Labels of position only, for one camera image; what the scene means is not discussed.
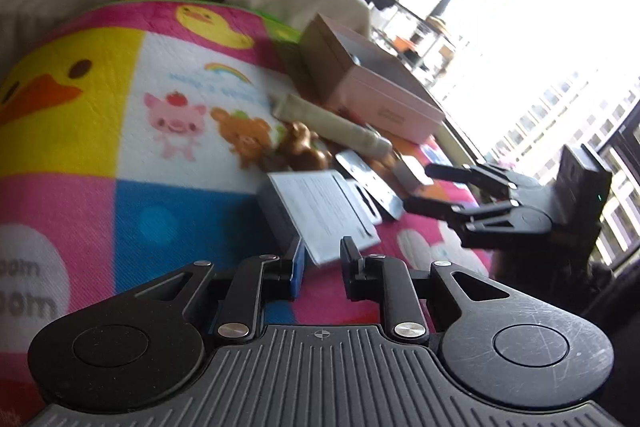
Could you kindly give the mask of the white product box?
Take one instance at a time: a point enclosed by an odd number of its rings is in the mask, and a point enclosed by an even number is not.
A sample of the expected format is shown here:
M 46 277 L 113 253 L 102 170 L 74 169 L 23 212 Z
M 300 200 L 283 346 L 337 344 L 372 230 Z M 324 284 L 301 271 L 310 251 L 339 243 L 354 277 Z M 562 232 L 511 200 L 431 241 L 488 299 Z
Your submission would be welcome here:
M 302 242 L 313 265 L 340 259 L 345 236 L 362 251 L 380 243 L 360 200 L 335 170 L 270 173 L 257 199 L 282 251 Z

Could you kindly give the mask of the white usb charger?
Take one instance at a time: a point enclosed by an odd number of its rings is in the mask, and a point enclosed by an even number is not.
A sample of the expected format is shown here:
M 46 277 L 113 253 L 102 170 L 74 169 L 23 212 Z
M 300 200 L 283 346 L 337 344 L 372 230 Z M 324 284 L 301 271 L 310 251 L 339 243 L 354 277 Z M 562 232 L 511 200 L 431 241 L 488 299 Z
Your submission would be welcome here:
M 434 184 L 433 180 L 426 175 L 420 161 L 410 155 L 397 155 L 392 173 L 408 193 L 416 193 Z

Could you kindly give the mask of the brown bear figurine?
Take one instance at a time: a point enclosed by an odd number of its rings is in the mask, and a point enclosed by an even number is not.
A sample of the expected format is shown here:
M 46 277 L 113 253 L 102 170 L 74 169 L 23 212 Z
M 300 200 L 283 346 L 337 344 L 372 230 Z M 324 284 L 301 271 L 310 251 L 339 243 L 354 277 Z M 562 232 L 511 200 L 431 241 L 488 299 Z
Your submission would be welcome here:
M 332 159 L 319 135 L 294 121 L 285 126 L 282 140 L 262 156 L 259 166 L 265 172 L 321 171 L 330 168 Z

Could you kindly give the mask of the white remote control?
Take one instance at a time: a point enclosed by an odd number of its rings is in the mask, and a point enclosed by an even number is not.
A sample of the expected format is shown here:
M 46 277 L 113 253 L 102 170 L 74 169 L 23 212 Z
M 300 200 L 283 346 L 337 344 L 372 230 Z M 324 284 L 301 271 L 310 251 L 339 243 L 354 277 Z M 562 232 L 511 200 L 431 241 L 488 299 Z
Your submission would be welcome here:
M 404 204 L 395 191 L 353 150 L 343 150 L 335 156 L 337 166 L 356 180 L 382 210 L 385 218 L 399 220 Z

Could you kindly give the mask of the cream lotion tube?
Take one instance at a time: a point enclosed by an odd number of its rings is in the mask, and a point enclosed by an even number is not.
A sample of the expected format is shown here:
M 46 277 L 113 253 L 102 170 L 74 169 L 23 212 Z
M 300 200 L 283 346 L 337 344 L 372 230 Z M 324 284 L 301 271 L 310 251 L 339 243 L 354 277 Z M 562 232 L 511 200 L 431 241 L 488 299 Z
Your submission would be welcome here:
M 393 144 L 366 127 L 329 112 L 294 94 L 274 102 L 272 115 L 279 120 L 300 122 L 320 138 L 353 150 L 360 156 L 383 159 L 393 152 Z

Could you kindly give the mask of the metal balcony shelf rack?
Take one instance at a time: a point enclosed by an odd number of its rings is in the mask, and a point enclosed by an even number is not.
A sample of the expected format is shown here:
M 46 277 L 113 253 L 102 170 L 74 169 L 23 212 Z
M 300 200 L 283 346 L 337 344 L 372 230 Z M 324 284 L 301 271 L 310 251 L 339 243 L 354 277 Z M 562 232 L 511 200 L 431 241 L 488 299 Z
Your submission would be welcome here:
M 399 4 L 379 10 L 369 4 L 371 40 L 396 56 L 402 65 L 426 83 L 446 74 L 462 38 L 439 16 L 424 20 Z

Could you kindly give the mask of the pink cardboard box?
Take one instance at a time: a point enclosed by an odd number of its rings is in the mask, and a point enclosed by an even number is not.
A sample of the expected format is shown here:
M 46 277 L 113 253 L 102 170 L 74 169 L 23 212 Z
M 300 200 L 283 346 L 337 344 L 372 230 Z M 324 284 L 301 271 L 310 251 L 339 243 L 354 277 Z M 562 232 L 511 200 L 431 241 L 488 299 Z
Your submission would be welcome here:
M 422 144 L 445 119 L 423 84 L 397 57 L 355 31 L 317 15 L 299 49 L 320 102 L 348 109 L 371 126 Z

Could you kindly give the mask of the colourful cartoon play mat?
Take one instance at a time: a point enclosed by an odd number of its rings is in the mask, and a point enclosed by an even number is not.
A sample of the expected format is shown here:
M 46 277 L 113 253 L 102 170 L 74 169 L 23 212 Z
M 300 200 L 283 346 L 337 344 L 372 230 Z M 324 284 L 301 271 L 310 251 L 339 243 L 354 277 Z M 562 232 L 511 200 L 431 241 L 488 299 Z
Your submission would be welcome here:
M 257 202 L 278 96 L 310 93 L 299 33 L 192 0 L 122 0 L 53 31 L 1 85 L 1 421 L 42 409 L 49 322 L 183 265 L 279 245 Z

